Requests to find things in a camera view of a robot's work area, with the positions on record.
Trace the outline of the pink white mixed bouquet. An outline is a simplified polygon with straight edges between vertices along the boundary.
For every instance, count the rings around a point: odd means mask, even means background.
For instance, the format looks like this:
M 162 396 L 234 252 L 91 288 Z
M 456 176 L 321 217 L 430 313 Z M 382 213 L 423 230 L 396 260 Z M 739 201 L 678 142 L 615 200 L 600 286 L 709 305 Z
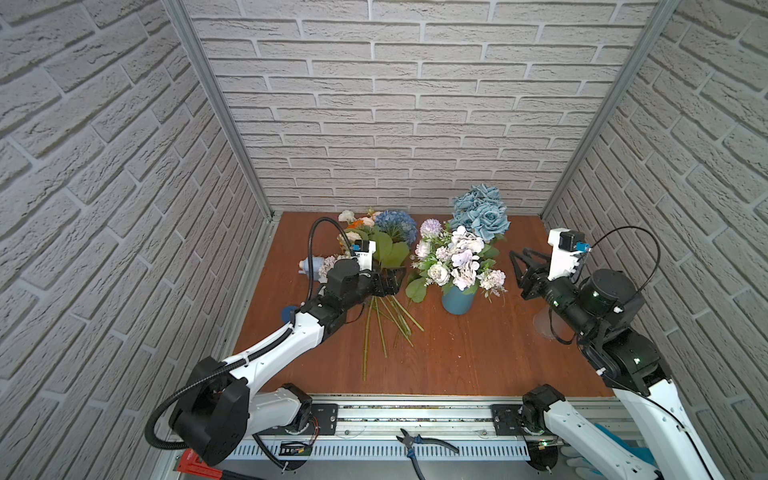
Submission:
M 506 274 L 496 267 L 499 250 L 463 226 L 427 219 L 420 226 L 420 239 L 412 255 L 412 276 L 406 296 L 422 302 L 430 286 L 443 294 L 457 291 L 485 297 L 501 296 L 506 291 Z

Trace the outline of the cream white flower stem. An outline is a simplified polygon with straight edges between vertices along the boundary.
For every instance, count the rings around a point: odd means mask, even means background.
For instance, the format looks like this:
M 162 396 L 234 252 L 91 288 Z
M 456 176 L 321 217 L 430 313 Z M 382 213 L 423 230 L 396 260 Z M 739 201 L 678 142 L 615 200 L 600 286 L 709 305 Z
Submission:
M 338 221 L 352 224 L 356 221 L 355 213 L 351 210 L 344 210 L 338 215 Z

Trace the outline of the light blue rose bouquet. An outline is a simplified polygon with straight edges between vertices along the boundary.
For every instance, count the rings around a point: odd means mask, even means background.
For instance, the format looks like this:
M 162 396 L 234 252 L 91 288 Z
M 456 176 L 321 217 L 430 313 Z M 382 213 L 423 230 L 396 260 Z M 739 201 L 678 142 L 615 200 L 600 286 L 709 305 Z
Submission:
M 463 226 L 485 242 L 503 236 L 510 226 L 507 206 L 497 187 L 473 185 L 453 201 L 451 227 Z

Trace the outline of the clear glass vase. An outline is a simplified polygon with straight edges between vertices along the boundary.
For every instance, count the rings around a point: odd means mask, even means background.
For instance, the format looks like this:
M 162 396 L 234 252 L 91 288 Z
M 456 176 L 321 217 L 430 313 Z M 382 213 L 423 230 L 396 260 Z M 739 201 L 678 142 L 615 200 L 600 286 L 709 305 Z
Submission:
M 544 307 L 534 315 L 533 326 L 541 336 L 549 340 L 568 342 L 574 335 L 567 323 L 549 307 Z

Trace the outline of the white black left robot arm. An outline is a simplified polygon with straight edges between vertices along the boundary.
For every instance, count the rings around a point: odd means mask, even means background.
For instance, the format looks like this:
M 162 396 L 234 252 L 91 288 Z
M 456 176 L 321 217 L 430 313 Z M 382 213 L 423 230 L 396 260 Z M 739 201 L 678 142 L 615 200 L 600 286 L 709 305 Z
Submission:
M 347 313 L 371 297 L 400 291 L 405 268 L 364 270 L 352 258 L 337 261 L 319 292 L 280 329 L 225 360 L 206 357 L 184 387 L 162 401 L 145 426 L 158 449 L 192 449 L 206 464 L 225 460 L 249 435 L 287 427 L 301 432 L 312 399 L 293 384 L 262 387 L 296 358 L 319 346 L 347 321 Z

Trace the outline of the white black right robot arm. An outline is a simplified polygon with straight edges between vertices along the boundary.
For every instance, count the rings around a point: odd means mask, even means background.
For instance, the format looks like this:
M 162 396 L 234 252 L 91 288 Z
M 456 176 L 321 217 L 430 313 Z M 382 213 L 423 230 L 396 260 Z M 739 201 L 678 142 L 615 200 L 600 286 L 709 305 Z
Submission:
M 607 479 L 722 478 L 682 405 L 668 363 L 630 325 L 640 304 L 632 281 L 618 271 L 599 270 L 577 286 L 569 274 L 550 278 L 551 255 L 524 249 L 510 258 L 522 297 L 544 299 L 574 332 L 574 343 L 624 405 L 654 460 L 646 462 L 620 446 L 548 384 L 523 396 L 520 429 L 560 438 Z

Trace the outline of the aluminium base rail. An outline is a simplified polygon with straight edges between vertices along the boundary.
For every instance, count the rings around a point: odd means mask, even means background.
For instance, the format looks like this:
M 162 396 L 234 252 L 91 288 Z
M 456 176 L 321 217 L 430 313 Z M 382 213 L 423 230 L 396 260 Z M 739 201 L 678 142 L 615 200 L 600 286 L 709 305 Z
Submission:
M 521 406 L 519 397 L 317 396 L 302 432 L 247 436 L 211 467 L 235 472 L 235 461 L 264 461 L 293 473 L 321 461 L 516 461 L 548 471 L 567 442 L 525 431 Z

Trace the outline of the dark blue hydrangea flower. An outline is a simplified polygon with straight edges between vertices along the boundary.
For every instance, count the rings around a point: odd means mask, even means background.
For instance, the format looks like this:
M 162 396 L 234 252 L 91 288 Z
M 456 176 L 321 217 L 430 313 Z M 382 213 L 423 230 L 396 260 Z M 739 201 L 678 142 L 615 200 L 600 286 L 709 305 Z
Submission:
M 374 219 L 376 228 L 386 233 L 394 243 L 405 243 L 412 247 L 418 237 L 416 221 L 403 210 L 379 212 Z

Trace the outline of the aluminium corner post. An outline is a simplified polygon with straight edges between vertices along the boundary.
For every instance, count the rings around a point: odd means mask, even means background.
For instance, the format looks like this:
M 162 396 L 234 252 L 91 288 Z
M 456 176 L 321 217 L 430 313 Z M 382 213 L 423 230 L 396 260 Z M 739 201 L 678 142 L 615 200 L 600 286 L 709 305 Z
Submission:
M 549 199 L 543 207 L 539 218 L 546 220 L 555 210 L 565 191 L 586 159 L 590 147 L 597 139 L 603 128 L 609 123 L 614 111 L 622 102 L 628 88 L 635 80 L 637 73 L 643 66 L 646 58 L 653 49 L 663 30 L 670 22 L 673 14 L 680 5 L 680 0 L 661 0 L 658 1 L 644 26 L 635 46 L 617 74 L 607 95 L 600 104 L 595 116 L 590 122 L 585 134 L 579 141 L 571 159 L 568 161 L 557 185 L 552 191 Z
M 182 1 L 167 0 L 163 4 L 172 25 L 177 31 L 181 45 L 187 53 L 191 66 L 199 79 L 206 98 L 230 144 L 235 160 L 243 170 L 246 183 L 255 197 L 256 204 L 264 216 L 271 220 L 274 217 L 274 210 L 270 207 L 267 196 L 259 182 L 242 136 L 235 125 L 227 105 L 226 98 L 220 89 L 210 61 L 205 54 L 203 44 L 195 31 L 192 19 Z

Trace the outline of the red clamp tool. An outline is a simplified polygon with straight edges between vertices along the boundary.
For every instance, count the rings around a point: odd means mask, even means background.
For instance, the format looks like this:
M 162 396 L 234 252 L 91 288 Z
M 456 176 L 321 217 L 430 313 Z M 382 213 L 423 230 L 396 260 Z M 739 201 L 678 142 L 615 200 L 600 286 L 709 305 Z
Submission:
M 221 470 L 207 465 L 192 449 L 181 454 L 175 471 L 212 480 L 262 480 L 260 477 L 241 474 L 231 470 Z

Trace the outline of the aluminium left corner post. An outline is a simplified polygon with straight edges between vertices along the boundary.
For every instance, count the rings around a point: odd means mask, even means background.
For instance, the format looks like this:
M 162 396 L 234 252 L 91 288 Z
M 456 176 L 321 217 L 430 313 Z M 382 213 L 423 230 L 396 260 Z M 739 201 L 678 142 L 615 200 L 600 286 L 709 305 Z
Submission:
M 246 183 L 255 197 L 256 204 L 264 216 L 271 220 L 274 217 L 274 210 L 270 207 L 267 196 L 259 182 L 242 136 L 235 125 L 227 105 L 226 98 L 220 89 L 210 61 L 205 54 L 203 44 L 195 31 L 192 19 L 182 1 L 167 0 L 163 4 L 172 25 L 177 31 L 181 45 L 187 53 L 191 66 L 199 79 L 206 98 L 230 144 L 235 160 L 243 170 Z

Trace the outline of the teal ceramic vase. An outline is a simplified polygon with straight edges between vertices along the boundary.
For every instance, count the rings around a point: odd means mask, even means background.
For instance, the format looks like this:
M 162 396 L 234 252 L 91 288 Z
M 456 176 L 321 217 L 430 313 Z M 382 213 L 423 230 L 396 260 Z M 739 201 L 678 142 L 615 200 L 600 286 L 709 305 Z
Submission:
M 443 308 L 452 315 L 464 315 L 472 307 L 476 292 L 476 286 L 461 290 L 453 284 L 447 284 L 442 288 Z

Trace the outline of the aluminium right corner post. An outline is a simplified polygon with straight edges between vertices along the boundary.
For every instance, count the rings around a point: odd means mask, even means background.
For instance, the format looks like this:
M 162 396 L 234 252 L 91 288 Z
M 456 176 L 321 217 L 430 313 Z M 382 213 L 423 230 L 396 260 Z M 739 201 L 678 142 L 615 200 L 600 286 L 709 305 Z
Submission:
M 539 218 L 546 220 L 555 210 L 565 191 L 586 159 L 590 147 L 597 139 L 603 128 L 609 123 L 614 111 L 622 102 L 628 88 L 635 80 L 637 73 L 643 66 L 646 58 L 653 49 L 663 30 L 670 22 L 673 14 L 680 5 L 680 0 L 661 0 L 658 1 L 644 26 L 635 46 L 617 74 L 607 95 L 600 104 L 595 116 L 590 122 L 585 134 L 579 141 L 571 159 L 568 161 L 557 185 L 552 191 L 549 199 L 543 207 Z

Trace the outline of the white blue work glove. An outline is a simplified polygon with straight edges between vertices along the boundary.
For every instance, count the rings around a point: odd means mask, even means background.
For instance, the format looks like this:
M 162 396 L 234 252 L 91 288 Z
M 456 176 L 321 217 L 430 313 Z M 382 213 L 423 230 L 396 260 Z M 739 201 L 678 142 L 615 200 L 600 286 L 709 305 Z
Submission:
M 592 423 L 561 423 L 558 433 L 606 479 L 657 479 L 656 468 L 630 453 Z

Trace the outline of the light blue small bottle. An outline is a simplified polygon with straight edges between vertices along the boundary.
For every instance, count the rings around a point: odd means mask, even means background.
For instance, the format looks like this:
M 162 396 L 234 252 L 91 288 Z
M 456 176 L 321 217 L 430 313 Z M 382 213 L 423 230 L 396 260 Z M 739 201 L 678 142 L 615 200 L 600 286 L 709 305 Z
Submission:
M 314 277 L 320 275 L 320 270 L 323 266 L 324 258 L 318 256 L 306 257 L 298 264 L 299 273 L 303 275 L 312 274 Z

